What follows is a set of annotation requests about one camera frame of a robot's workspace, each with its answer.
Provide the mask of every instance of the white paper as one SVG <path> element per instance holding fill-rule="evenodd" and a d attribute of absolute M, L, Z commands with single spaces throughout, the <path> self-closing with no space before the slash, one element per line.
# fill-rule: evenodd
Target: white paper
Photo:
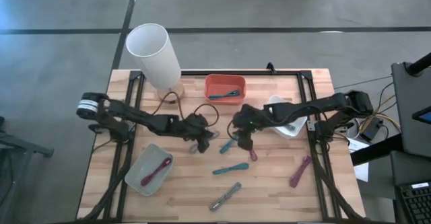
<path fill-rule="evenodd" d="M 350 138 L 348 139 L 350 141 L 350 145 L 349 145 L 350 153 L 353 153 L 354 151 L 368 147 L 368 145 L 365 143 L 361 143 L 357 140 L 353 140 Z M 354 169 L 355 169 L 355 175 L 357 179 L 368 182 L 368 163 L 363 163 L 361 165 L 355 166 Z"/>

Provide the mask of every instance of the gray tray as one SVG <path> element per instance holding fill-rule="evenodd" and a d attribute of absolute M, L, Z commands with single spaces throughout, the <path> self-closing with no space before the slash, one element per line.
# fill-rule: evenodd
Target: gray tray
<path fill-rule="evenodd" d="M 172 159 L 170 165 L 160 170 L 149 184 L 141 186 L 141 180 L 154 172 L 154 170 L 156 170 L 167 157 Z M 130 168 L 129 172 L 126 174 L 125 181 L 130 187 L 134 188 L 144 196 L 150 196 L 161 187 L 164 178 L 168 175 L 173 164 L 174 158 L 172 154 L 155 144 L 150 144 L 145 148 L 141 156 L 139 156 Z"/>

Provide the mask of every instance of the wooden tabletop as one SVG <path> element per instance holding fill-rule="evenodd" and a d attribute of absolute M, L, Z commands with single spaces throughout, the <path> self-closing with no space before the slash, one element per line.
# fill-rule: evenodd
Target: wooden tabletop
<path fill-rule="evenodd" d="M 318 98 L 334 94 L 328 69 L 310 69 Z M 292 76 L 244 76 L 246 79 L 245 104 L 262 107 L 270 96 L 278 95 L 292 103 L 300 103 L 298 82 Z M 129 70 L 112 72 L 107 94 L 123 100 L 127 90 Z M 197 106 L 207 103 L 203 96 L 205 77 L 181 78 L 185 97 L 181 100 L 184 115 L 192 113 Z M 141 110 L 153 112 L 160 103 L 155 89 L 145 82 Z M 320 221 L 321 212 L 317 198 L 312 165 L 305 170 L 299 185 L 289 187 L 289 177 L 298 169 L 305 155 L 309 155 L 306 129 L 287 140 L 270 128 L 253 134 L 254 150 L 259 160 L 252 162 L 248 151 L 237 146 L 221 155 L 219 149 L 228 140 L 226 126 L 240 106 L 215 105 L 220 112 L 218 123 L 211 129 L 221 135 L 210 142 L 204 154 L 189 153 L 192 142 L 173 137 L 159 137 L 145 127 L 137 128 L 132 164 L 150 143 L 157 144 L 174 156 L 174 165 L 162 187 L 152 196 L 142 196 L 127 188 L 123 221 L 178 221 L 178 222 L 263 222 L 263 221 Z M 202 107 L 199 113 L 213 122 L 215 113 L 210 107 Z M 178 114 L 178 105 L 164 104 L 158 114 Z M 95 146 L 109 140 L 108 134 L 99 135 Z M 364 216 L 354 168 L 347 144 L 337 139 L 329 152 L 335 184 L 356 212 Z M 105 192 L 114 156 L 114 143 L 98 149 L 91 158 L 78 216 L 88 214 Z M 213 170 L 248 162 L 246 171 L 230 172 L 215 176 Z M 212 213 L 208 206 L 223 195 L 235 182 L 242 184 L 239 190 L 218 211 Z M 118 192 L 112 204 L 117 209 Z M 327 204 L 331 210 L 328 192 Z"/>

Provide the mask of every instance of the concrete floor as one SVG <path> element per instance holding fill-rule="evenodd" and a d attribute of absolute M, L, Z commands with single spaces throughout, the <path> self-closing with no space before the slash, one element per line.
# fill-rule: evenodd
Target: concrete floor
<path fill-rule="evenodd" d="M 75 218 L 94 140 L 89 122 L 75 109 L 83 92 L 106 90 L 121 38 L 86 29 L 121 29 L 128 4 L 0 0 L 5 130 L 55 148 L 51 159 L 34 158 L 15 223 Z M 391 63 L 415 61 L 430 52 L 431 44 L 431 30 L 423 28 L 431 26 L 431 0 L 136 0 L 130 28 L 147 22 L 167 28 L 360 27 L 362 32 L 351 33 L 171 34 L 171 40 L 183 69 L 263 68 L 267 62 L 277 68 L 329 68 L 334 87 L 341 87 L 336 91 L 366 91 L 374 105 L 391 79 L 343 86 L 390 75 Z M 373 27 L 380 32 L 364 32 Z M 419 32 L 411 32 L 413 27 Z M 59 31 L 32 31 L 52 29 Z M 69 34 L 70 29 L 85 32 Z M 136 68 L 123 51 L 119 68 Z M 391 94 L 389 89 L 384 98 Z M 397 118 L 396 108 L 387 114 Z M 393 220 L 391 201 L 371 196 L 371 183 L 360 186 L 367 216 Z"/>

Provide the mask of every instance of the red bowl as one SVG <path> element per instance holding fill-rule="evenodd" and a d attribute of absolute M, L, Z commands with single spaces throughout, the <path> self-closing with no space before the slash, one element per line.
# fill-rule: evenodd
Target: red bowl
<path fill-rule="evenodd" d="M 240 95 L 209 99 L 209 96 L 228 94 L 234 90 L 239 90 Z M 240 105 L 245 98 L 245 78 L 241 75 L 208 75 L 205 78 L 205 97 L 212 104 Z"/>

